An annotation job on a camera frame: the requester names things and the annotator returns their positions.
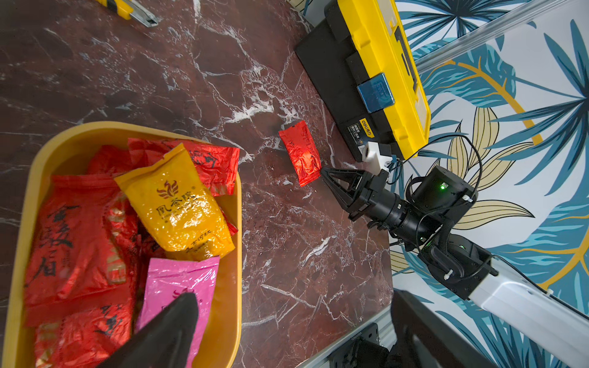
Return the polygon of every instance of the yellow leaf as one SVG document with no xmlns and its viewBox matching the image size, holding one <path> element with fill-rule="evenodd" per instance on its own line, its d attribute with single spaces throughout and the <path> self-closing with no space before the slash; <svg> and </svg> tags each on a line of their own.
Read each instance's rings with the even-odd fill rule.
<svg viewBox="0 0 589 368">
<path fill-rule="evenodd" d="M 460 125 L 458 124 L 458 128 L 456 128 L 457 133 L 460 133 Z M 448 155 L 456 157 L 456 159 L 448 159 L 448 170 L 464 179 L 468 171 L 468 154 L 466 153 L 464 140 L 461 137 L 452 139 L 450 148 L 448 149 Z"/>
<path fill-rule="evenodd" d="M 490 121 L 497 119 L 497 116 L 492 109 L 477 107 L 475 111 L 475 121 L 473 124 L 472 131 L 472 143 L 477 148 L 481 159 L 490 153 L 490 150 L 486 150 L 490 145 L 495 144 L 497 141 L 497 135 L 499 134 L 499 123 L 496 121 Z M 471 149 L 471 155 L 468 158 L 468 169 L 478 164 L 477 155 Z"/>
<path fill-rule="evenodd" d="M 524 207 L 512 202 L 477 201 L 454 228 L 470 230 L 504 217 L 534 217 L 534 215 Z"/>
<path fill-rule="evenodd" d="M 534 143 L 531 142 L 524 142 L 518 143 L 511 147 L 504 149 L 503 151 L 499 152 L 498 154 L 494 155 L 489 159 L 489 161 L 485 162 L 482 166 L 482 177 L 481 183 L 479 184 L 479 191 L 483 189 L 487 189 L 488 187 L 494 185 L 507 173 L 507 170 L 514 164 L 515 161 L 505 161 L 500 160 L 500 158 L 506 157 L 516 152 L 520 152 L 525 150 L 528 147 L 532 147 Z M 475 175 L 472 179 L 468 182 L 468 184 L 475 186 L 478 179 L 478 173 L 481 169 L 478 169 L 475 172 Z"/>
<path fill-rule="evenodd" d="M 429 175 L 429 173 L 432 172 L 432 170 L 434 169 L 434 167 L 439 166 L 440 165 L 440 159 L 437 159 L 434 164 L 432 165 L 432 167 L 429 168 L 427 175 Z"/>
<path fill-rule="evenodd" d="M 391 270 L 393 272 L 399 272 L 409 267 L 403 253 L 389 250 L 389 254 L 391 255 Z"/>
</svg>

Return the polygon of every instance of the red tea bag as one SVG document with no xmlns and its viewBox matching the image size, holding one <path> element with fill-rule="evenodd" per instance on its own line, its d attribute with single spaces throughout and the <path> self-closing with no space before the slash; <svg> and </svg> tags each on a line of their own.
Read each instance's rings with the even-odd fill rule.
<svg viewBox="0 0 589 368">
<path fill-rule="evenodd" d="M 131 337 L 135 299 L 75 313 L 35 329 L 36 368 L 93 368 Z"/>
<path fill-rule="evenodd" d="M 88 164 L 86 174 L 124 174 L 133 170 L 129 150 L 122 150 L 113 145 L 103 145 Z"/>
<path fill-rule="evenodd" d="M 278 133 L 299 176 L 301 187 L 320 177 L 321 159 L 307 123 L 303 120 Z"/>
<path fill-rule="evenodd" d="M 229 234 L 231 236 L 234 236 L 235 234 L 237 234 L 239 232 L 239 229 L 231 223 L 231 221 L 227 218 L 227 215 L 225 215 L 225 212 L 223 212 L 223 210 L 221 209 L 221 213 L 223 214 L 223 218 L 225 218 L 225 222 L 227 223 L 227 228 L 229 228 Z"/>
<path fill-rule="evenodd" d="M 27 326 L 125 303 L 137 215 L 110 175 L 53 176 L 25 275 Z"/>
<path fill-rule="evenodd" d="M 213 197 L 233 194 L 239 148 L 219 147 L 189 140 L 148 141 L 137 138 L 129 138 L 127 144 L 135 168 L 151 166 L 164 158 L 164 154 L 179 144 L 184 144 L 200 181 L 211 191 Z"/>
</svg>

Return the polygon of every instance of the pink tea bag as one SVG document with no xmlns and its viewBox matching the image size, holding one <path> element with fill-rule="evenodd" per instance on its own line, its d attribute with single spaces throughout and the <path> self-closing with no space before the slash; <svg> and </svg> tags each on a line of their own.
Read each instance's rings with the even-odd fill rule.
<svg viewBox="0 0 589 368">
<path fill-rule="evenodd" d="M 198 322 L 190 345 L 187 367 L 192 366 L 209 321 L 218 270 L 219 257 L 201 262 L 152 258 L 149 263 L 143 309 L 137 319 L 138 329 L 142 329 L 181 294 L 196 294 Z"/>
</svg>

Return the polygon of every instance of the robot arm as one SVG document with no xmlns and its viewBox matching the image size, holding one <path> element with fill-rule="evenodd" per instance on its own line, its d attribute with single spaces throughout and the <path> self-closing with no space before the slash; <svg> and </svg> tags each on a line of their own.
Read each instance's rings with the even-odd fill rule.
<svg viewBox="0 0 589 368">
<path fill-rule="evenodd" d="M 371 171 L 386 167 L 391 160 L 379 157 L 378 147 L 366 147 L 365 155 L 373 160 Z M 503 319 L 567 365 L 587 366 L 587 316 L 538 287 L 502 258 L 450 233 L 478 197 L 476 189 L 462 178 L 434 167 L 426 177 L 413 179 L 407 200 L 403 200 L 385 189 L 387 170 L 373 175 L 323 168 L 321 174 L 350 220 L 367 216 L 369 227 L 388 230 L 408 251 L 417 248 L 432 276 L 457 296 Z M 417 183 L 419 187 L 411 192 Z"/>
</svg>

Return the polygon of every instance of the yellow knife handle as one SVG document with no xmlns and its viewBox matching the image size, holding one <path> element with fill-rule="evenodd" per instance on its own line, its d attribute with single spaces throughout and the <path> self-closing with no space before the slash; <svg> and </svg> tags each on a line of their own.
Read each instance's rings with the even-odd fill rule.
<svg viewBox="0 0 589 368">
<path fill-rule="evenodd" d="M 133 8 L 129 6 L 123 0 L 96 0 L 102 6 L 106 6 L 109 10 L 114 11 L 115 13 L 119 14 L 119 16 L 123 17 L 126 20 L 131 19 L 131 13 L 133 12 Z"/>
</svg>

